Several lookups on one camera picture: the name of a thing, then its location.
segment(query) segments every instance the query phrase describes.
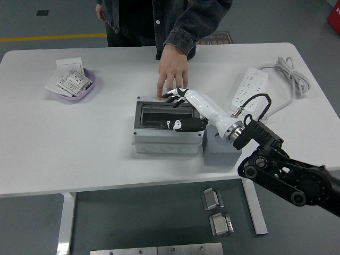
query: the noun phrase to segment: gray block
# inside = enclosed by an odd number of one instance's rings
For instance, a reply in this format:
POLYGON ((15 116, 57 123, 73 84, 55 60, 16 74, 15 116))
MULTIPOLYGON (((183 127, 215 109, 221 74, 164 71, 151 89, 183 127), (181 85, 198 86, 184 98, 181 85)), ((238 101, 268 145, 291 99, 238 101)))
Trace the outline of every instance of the gray block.
POLYGON ((224 141, 217 128, 207 125, 203 135, 203 155, 206 166, 233 166, 242 150, 236 150, 232 143, 224 141))

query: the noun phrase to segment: yellow floor line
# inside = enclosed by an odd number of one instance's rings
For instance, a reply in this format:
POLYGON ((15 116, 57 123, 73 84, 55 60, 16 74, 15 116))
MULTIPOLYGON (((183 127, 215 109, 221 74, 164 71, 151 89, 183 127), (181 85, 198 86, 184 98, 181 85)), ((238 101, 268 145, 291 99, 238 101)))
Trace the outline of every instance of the yellow floor line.
POLYGON ((76 34, 76 35, 8 37, 8 38, 0 38, 0 42, 70 39, 70 38, 89 38, 89 37, 106 37, 106 33, 81 33, 81 34, 76 34))

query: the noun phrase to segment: human hand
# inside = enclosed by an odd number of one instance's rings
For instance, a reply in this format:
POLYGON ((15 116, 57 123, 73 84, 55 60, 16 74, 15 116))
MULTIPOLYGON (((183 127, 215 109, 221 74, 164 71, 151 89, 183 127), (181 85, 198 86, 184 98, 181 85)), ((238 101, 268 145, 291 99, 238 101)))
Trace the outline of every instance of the human hand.
POLYGON ((103 7, 100 4, 96 5, 96 13, 97 13, 98 19, 105 21, 103 17, 103 7))
POLYGON ((157 99, 162 99, 163 86, 166 81, 166 89, 173 89, 174 80, 176 88, 186 88, 188 86, 189 66, 183 50, 166 44, 159 62, 159 79, 157 82, 157 99))

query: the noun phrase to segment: white power strip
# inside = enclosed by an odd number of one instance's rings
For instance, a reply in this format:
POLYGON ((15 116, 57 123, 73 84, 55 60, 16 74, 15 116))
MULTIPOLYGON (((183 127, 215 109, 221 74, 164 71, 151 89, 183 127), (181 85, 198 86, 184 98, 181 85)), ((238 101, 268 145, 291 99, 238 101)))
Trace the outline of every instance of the white power strip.
MULTIPOLYGON (((268 79, 268 73, 248 68, 230 104, 230 109, 235 111, 244 104, 250 97, 262 93, 268 79)), ((242 114, 251 114, 255 111, 259 97, 251 100, 244 108, 242 114)))

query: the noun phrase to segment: white cord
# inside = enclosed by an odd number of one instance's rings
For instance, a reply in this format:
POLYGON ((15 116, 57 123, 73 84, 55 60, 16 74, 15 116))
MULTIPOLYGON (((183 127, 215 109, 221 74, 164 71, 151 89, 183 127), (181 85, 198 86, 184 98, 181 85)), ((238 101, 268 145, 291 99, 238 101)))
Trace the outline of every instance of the white cord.
POLYGON ((292 96, 289 101, 285 102, 284 104, 277 107, 275 110, 272 110, 270 113, 266 114, 263 119, 266 120, 268 117, 272 116, 274 113, 278 112, 279 110, 285 108, 287 105, 289 105, 295 98, 295 90, 297 89, 300 92, 300 96, 303 97, 303 94, 310 89, 310 82, 303 74, 297 72, 294 69, 293 60, 291 57, 288 57, 286 60, 284 60, 281 57, 278 57, 278 61, 276 64, 268 64, 263 65, 259 68, 259 70, 265 69, 265 68, 275 68, 280 71, 282 71, 286 77, 290 80, 292 85, 292 96))

